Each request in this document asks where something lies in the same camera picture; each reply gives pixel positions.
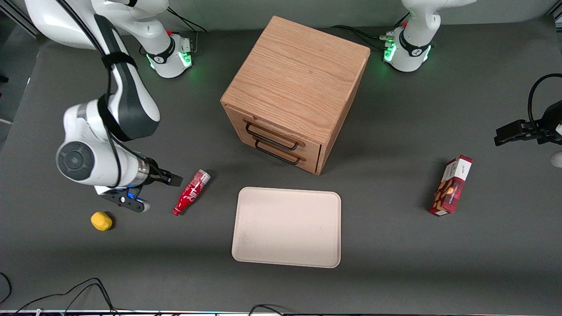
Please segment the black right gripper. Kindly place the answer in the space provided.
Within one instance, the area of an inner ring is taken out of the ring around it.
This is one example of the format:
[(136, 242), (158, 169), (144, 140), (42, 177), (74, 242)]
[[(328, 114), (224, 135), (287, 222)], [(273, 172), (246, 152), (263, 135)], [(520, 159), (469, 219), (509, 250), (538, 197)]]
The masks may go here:
[(153, 182), (160, 182), (172, 187), (181, 186), (184, 180), (183, 177), (160, 168), (154, 160), (147, 160), (147, 164), (149, 173), (145, 180), (145, 185), (152, 184)]

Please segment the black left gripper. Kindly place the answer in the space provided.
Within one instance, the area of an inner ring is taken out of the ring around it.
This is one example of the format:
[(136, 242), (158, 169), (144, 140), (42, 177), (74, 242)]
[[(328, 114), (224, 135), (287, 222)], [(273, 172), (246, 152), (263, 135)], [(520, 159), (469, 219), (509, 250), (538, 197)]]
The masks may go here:
[(536, 140), (539, 145), (552, 143), (562, 144), (562, 101), (558, 101), (546, 108), (542, 118), (533, 121), (533, 126), (526, 120), (516, 120), (496, 130), (495, 146), (502, 146), (518, 140)]

